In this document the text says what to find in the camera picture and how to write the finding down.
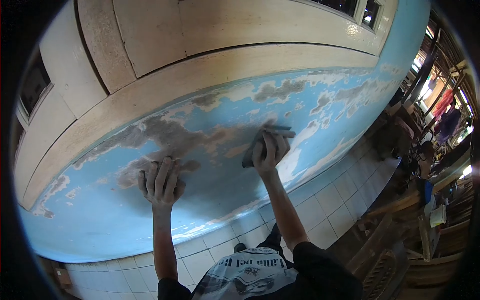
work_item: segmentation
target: red cloth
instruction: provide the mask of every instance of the red cloth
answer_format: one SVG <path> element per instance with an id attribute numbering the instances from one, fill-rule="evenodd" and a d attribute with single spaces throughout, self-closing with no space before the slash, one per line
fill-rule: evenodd
<path id="1" fill-rule="evenodd" d="M 433 109 L 433 116 L 435 117 L 435 120 L 438 120 L 440 116 L 445 112 L 447 107 L 452 103 L 453 101 L 453 93 L 452 90 L 446 90 L 442 100 L 435 105 L 435 108 Z"/>

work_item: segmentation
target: finger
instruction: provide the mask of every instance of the finger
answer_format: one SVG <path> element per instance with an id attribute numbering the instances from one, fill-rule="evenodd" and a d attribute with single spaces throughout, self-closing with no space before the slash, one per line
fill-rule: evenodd
<path id="1" fill-rule="evenodd" d="M 273 139 L 273 136 L 269 133 L 264 132 L 263 136 L 265 140 L 265 146 L 267 148 L 267 156 L 265 157 L 265 162 L 273 166 L 275 164 L 276 152 L 275 140 Z"/>
<path id="2" fill-rule="evenodd" d="M 140 189 L 144 197 L 147 196 L 148 192 L 145 181 L 145 171 L 138 172 L 138 188 Z"/>
<path id="3" fill-rule="evenodd" d="M 147 177 L 147 192 L 150 195 L 155 194 L 155 178 L 156 178 L 156 172 L 158 170 L 158 164 L 154 161 L 150 164 L 150 170 L 148 171 L 148 177 Z"/>
<path id="4" fill-rule="evenodd" d="M 262 150 L 263 145 L 261 142 L 257 142 L 253 147 L 252 162 L 254 166 L 259 166 L 262 163 Z"/>
<path id="5" fill-rule="evenodd" d="M 187 185 L 185 184 L 185 182 L 183 182 L 180 179 L 177 180 L 177 186 L 173 190 L 173 199 L 178 200 L 183 195 L 183 193 L 185 192 L 185 187 L 186 186 Z"/>
<path id="6" fill-rule="evenodd" d="M 285 142 L 285 145 L 287 146 L 287 149 L 285 150 L 285 154 L 287 154 L 290 151 L 290 143 L 288 142 L 288 139 L 286 137 L 283 137 L 283 140 Z"/>
<path id="7" fill-rule="evenodd" d="M 295 137 L 295 132 L 290 131 L 290 130 L 283 130 L 283 129 L 272 129 L 272 128 L 266 128 L 265 131 L 272 133 L 272 134 L 280 134 L 283 135 L 289 139 Z"/>
<path id="8" fill-rule="evenodd" d="M 180 164 L 178 161 L 174 162 L 173 170 L 170 176 L 168 177 L 167 186 L 165 187 L 165 196 L 173 198 L 173 190 L 177 185 L 177 178 L 180 172 Z"/>
<path id="9" fill-rule="evenodd" d="M 286 153 L 287 145 L 285 144 L 284 137 L 277 134 L 275 135 L 276 144 L 278 145 L 278 150 L 275 154 L 275 161 L 279 162 Z"/>
<path id="10" fill-rule="evenodd" d="M 163 195 L 163 187 L 165 185 L 165 180 L 167 179 L 167 173 L 170 169 L 172 159 L 169 156 L 166 156 L 162 165 L 160 166 L 160 171 L 158 171 L 158 176 L 155 180 L 155 197 Z"/>

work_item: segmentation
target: sanding block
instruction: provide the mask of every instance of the sanding block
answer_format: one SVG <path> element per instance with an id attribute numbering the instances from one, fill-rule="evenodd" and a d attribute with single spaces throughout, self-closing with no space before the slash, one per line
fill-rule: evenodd
<path id="1" fill-rule="evenodd" d="M 241 162 L 241 166 L 244 168 L 251 168 L 253 167 L 253 161 L 252 161 L 252 155 L 253 155 L 253 148 L 257 144 L 257 142 L 261 142 L 263 146 L 263 151 L 262 151 L 262 158 L 265 158 L 267 156 L 267 149 L 265 146 L 265 140 L 263 137 L 263 132 L 271 132 L 271 133 L 277 133 L 281 134 L 287 138 L 293 138 L 295 137 L 295 133 L 290 131 L 291 127 L 286 127 L 286 126 L 275 126 L 275 125 L 265 125 L 263 126 L 255 135 L 255 138 L 253 139 L 252 144 L 250 147 L 247 149 L 247 152 L 245 153 L 245 156 L 243 157 L 243 160 Z"/>

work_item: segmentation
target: black t-shirt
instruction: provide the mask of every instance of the black t-shirt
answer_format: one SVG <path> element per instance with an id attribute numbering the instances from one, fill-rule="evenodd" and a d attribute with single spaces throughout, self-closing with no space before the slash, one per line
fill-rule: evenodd
<path id="1" fill-rule="evenodd" d="M 193 292 L 177 280 L 158 283 L 158 299 L 360 300 L 363 287 L 336 258 L 310 242 L 293 250 L 293 267 L 271 248 L 251 248 L 224 257 Z"/>

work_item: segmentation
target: person's left hand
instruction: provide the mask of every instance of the person's left hand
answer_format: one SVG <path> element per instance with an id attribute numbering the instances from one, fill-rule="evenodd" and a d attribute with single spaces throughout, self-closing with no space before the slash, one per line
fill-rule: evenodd
<path id="1" fill-rule="evenodd" d="M 145 171 L 138 173 L 138 188 L 153 208 L 172 207 L 185 191 L 185 183 L 179 179 L 179 173 L 179 161 L 172 161 L 167 156 L 160 168 L 157 162 L 150 164 L 146 179 Z"/>

